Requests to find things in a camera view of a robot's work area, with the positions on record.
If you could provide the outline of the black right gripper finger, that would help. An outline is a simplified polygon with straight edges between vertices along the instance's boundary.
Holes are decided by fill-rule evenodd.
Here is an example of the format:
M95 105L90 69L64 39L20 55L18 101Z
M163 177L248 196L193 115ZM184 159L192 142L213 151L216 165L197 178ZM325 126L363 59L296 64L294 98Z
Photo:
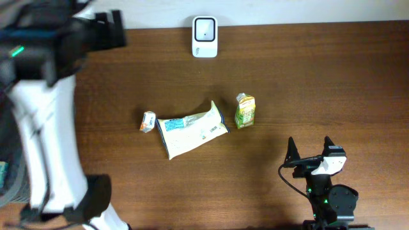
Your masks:
M332 142L332 140L330 139L329 136L325 136L324 138L324 149L323 149L323 155L330 155L332 153L332 149L330 148L331 146L333 146L334 143Z
M297 150L297 147L295 145L294 139L292 137L289 137L288 139L288 149L286 153L286 157L284 159L285 164L292 164L293 162L299 161L300 160L300 154Z

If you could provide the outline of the green drink carton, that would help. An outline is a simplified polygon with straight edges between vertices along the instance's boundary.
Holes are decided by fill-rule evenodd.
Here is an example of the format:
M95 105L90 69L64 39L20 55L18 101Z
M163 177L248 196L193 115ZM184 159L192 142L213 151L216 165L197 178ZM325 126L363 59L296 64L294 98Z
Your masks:
M246 93L239 93L236 97L238 107L235 113L235 123L238 129L249 127L254 124L255 98Z

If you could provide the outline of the yellow snack bag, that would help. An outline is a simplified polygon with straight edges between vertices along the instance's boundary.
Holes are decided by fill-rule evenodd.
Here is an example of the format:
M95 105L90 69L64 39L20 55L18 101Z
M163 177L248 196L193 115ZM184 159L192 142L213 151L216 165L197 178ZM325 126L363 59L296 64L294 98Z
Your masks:
M230 133L214 101L207 112L183 118L156 119L156 124L169 160Z

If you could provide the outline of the small orange white packet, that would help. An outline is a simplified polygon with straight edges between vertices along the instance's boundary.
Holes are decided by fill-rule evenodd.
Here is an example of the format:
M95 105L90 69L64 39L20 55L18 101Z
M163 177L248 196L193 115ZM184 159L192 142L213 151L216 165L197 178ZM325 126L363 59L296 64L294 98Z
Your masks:
M152 111L146 111L143 114L143 120L141 122L140 131L148 133L155 128L156 114Z

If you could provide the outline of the green blue plastic packet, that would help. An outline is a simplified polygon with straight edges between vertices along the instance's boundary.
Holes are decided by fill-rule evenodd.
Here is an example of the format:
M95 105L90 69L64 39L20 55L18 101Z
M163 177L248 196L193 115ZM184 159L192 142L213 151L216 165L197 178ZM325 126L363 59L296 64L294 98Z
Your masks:
M7 172L8 172L8 163L0 162L0 187L1 188L4 187Z

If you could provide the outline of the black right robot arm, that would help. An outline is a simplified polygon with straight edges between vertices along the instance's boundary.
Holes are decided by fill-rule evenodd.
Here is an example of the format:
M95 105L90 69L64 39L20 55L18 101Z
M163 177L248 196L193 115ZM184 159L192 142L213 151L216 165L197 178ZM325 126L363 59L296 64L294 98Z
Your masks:
M359 193L346 185L332 183L331 177L343 170L346 152L342 146L324 138L323 152L313 157L301 158L292 137L278 175L290 188L309 201L313 219L305 220L302 229L371 229L368 225L352 225ZM293 169L292 177L306 180L305 192L293 186L281 174L281 169Z

